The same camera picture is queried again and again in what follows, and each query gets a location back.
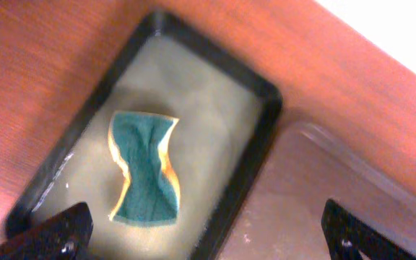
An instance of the red wooden surface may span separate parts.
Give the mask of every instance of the red wooden surface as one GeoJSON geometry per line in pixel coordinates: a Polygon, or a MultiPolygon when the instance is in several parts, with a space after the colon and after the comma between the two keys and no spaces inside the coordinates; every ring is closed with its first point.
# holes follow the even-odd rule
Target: red wooden surface
{"type": "Polygon", "coordinates": [[[0,1],[3,220],[140,19],[169,9],[416,194],[416,76],[309,0],[0,1]]]}

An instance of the black-rimmed tray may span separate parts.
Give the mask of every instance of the black-rimmed tray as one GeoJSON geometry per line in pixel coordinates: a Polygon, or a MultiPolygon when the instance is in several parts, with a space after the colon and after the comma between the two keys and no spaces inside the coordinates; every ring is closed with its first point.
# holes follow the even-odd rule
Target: black-rimmed tray
{"type": "Polygon", "coordinates": [[[92,253],[106,259],[213,259],[268,150],[278,90],[165,12],[148,15],[41,165],[6,222],[12,237],[86,201],[92,253]],[[123,176],[107,130],[114,111],[180,118],[170,159],[181,183],[176,224],[109,222],[123,176]]]}

